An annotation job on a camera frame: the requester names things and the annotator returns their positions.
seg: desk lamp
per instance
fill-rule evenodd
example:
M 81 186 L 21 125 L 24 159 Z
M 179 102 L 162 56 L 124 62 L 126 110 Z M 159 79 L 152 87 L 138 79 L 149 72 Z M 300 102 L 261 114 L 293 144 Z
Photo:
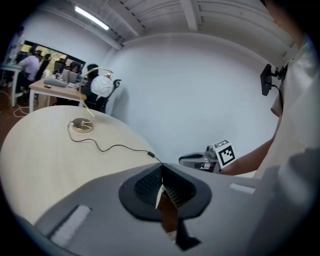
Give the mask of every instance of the desk lamp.
M 108 71 L 107 74 L 105 75 L 99 75 L 97 77 L 95 77 L 92 80 L 91 83 L 91 92 L 98 95 L 97 100 L 100 97 L 108 97 L 112 94 L 113 92 L 113 88 L 116 85 L 113 85 L 112 83 L 112 79 L 111 79 L 111 74 L 113 73 L 111 70 L 106 69 L 104 67 L 96 67 L 93 68 L 91 70 L 89 70 L 84 76 L 82 81 L 80 82 L 80 85 L 83 83 L 84 78 L 90 74 L 93 71 L 96 70 L 106 70 Z M 71 123 L 71 127 L 73 128 L 74 131 L 81 133 L 81 134 L 87 134 L 89 132 L 91 132 L 94 129 L 94 120 L 95 120 L 95 115 L 91 112 L 91 110 L 89 109 L 89 107 L 87 106 L 87 104 L 85 103 L 84 99 L 82 98 L 82 94 L 80 93 L 80 100 L 83 102 L 83 105 L 85 106 L 85 108 L 88 110 L 88 112 L 90 113 L 90 115 L 92 116 L 92 120 L 88 120 L 86 118 L 76 118 L 72 121 Z

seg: round wooden table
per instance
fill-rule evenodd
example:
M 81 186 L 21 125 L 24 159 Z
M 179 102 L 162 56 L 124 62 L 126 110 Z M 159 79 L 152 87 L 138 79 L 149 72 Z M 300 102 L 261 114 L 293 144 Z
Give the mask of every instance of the round wooden table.
M 95 114 L 94 130 L 73 139 L 94 139 L 102 150 L 123 144 L 152 151 L 150 145 L 121 121 Z M 93 141 L 74 142 L 68 124 L 91 116 L 77 106 L 51 106 L 22 118 L 7 135 L 0 154 L 0 178 L 11 209 L 34 224 L 59 200 L 95 178 L 156 163 L 146 152 L 113 147 L 101 152 Z

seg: fluorescent light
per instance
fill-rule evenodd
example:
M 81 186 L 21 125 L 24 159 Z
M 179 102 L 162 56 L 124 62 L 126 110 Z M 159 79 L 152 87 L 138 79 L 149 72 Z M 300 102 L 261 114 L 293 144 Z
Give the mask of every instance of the fluorescent light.
M 109 29 L 109 27 L 106 24 L 104 24 L 103 22 L 98 20 L 96 17 L 94 17 L 90 13 L 86 12 L 85 10 L 79 8 L 78 6 L 75 7 L 75 11 L 77 13 L 80 13 L 83 16 L 87 17 L 88 19 L 92 20 L 94 23 L 97 23 L 99 26 L 103 27 L 105 30 Z

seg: lamp base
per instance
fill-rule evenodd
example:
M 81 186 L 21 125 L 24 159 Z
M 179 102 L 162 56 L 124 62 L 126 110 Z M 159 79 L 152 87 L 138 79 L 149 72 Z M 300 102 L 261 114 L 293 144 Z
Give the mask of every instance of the lamp base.
M 77 133 L 87 134 L 94 129 L 94 124 L 88 119 L 76 118 L 72 121 L 71 127 Z

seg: gray surface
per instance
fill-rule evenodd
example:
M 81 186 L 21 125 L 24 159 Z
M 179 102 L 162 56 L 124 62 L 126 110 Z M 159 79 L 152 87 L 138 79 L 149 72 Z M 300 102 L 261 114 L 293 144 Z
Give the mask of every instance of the gray surface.
M 45 85 L 67 87 L 68 83 L 57 78 L 48 78 L 43 82 Z
M 45 213 L 35 226 L 47 235 L 76 205 L 92 208 L 86 221 L 66 248 L 82 256 L 109 255 L 245 255 L 249 240 L 271 195 L 276 170 L 258 179 L 212 174 L 172 164 L 206 182 L 212 199 L 203 214 L 185 221 L 189 233 L 201 244 L 181 251 L 172 243 L 161 223 L 134 218 L 122 206 L 118 190 L 129 177 L 147 167 L 137 167 L 88 182 Z M 254 194 L 230 188 L 236 183 L 256 188 Z

